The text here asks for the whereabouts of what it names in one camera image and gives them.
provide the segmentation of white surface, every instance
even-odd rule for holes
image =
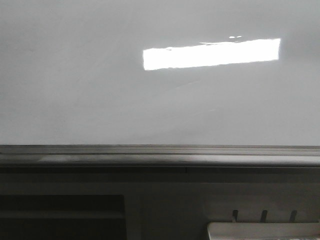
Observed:
[[[320,224],[211,222],[207,229],[210,240],[317,240]]]
[[[277,38],[276,61],[144,70]],[[319,44],[319,0],[0,0],[0,144],[320,145]]]

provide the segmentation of dark vent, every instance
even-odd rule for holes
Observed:
[[[125,240],[121,195],[0,197],[0,239]]]

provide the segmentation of gray surface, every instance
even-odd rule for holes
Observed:
[[[211,222],[314,223],[319,171],[264,173],[0,173],[1,195],[124,195],[128,240],[204,240]]]
[[[0,144],[320,145],[318,0],[0,0]],[[143,50],[281,38],[280,59]]]

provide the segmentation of metal ledge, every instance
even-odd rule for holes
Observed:
[[[0,219],[124,219],[120,211],[0,210]]]
[[[320,167],[320,146],[0,145],[1,167]]]

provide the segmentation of white wall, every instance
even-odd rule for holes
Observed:
[[[280,38],[145,71],[143,50]],[[320,145],[318,0],[0,0],[0,144]]]

